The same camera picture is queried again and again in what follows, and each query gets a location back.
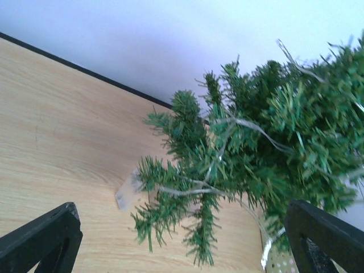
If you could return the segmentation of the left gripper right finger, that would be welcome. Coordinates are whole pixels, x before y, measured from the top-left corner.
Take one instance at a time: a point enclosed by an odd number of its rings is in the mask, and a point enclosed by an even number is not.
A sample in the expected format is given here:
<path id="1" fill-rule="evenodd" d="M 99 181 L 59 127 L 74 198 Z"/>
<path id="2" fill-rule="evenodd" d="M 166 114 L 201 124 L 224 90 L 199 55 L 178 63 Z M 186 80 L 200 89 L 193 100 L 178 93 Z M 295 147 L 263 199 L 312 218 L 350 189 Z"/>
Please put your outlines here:
<path id="1" fill-rule="evenodd" d="M 290 201 L 284 227 L 299 272 L 363 272 L 363 231 L 304 200 Z"/>

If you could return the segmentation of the green perforated plastic basket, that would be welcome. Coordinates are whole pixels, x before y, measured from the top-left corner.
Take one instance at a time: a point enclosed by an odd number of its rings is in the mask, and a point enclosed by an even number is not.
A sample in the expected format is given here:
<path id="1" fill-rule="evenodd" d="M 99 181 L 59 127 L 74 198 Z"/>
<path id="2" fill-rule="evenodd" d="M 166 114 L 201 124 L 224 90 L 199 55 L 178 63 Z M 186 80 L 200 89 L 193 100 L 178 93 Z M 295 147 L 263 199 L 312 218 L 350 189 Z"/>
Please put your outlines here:
<path id="1" fill-rule="evenodd" d="M 298 273 L 295 259 L 286 248 L 279 249 L 270 240 L 264 243 L 260 260 L 265 272 L 270 273 Z"/>

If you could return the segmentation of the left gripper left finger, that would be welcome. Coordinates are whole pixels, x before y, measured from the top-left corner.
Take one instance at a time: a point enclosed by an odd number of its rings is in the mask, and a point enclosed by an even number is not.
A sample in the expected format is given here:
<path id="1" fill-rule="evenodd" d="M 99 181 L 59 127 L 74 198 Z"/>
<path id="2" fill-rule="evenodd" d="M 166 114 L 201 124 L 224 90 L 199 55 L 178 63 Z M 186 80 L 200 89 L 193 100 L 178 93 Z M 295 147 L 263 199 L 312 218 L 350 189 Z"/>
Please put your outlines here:
<path id="1" fill-rule="evenodd" d="M 75 203 L 66 202 L 1 237 L 1 272 L 72 272 L 82 241 Z"/>

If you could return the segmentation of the clear plastic battery box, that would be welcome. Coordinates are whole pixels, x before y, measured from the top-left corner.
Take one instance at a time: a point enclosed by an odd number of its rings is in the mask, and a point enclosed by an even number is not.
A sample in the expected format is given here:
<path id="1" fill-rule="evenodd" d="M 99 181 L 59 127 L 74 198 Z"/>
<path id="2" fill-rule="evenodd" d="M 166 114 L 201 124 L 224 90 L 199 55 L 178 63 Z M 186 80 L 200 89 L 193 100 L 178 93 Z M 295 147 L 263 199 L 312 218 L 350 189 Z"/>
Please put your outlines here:
<path id="1" fill-rule="evenodd" d="M 115 199 L 120 211 L 125 212 L 137 201 L 140 193 L 145 187 L 139 170 L 136 168 L 127 177 L 115 194 Z"/>

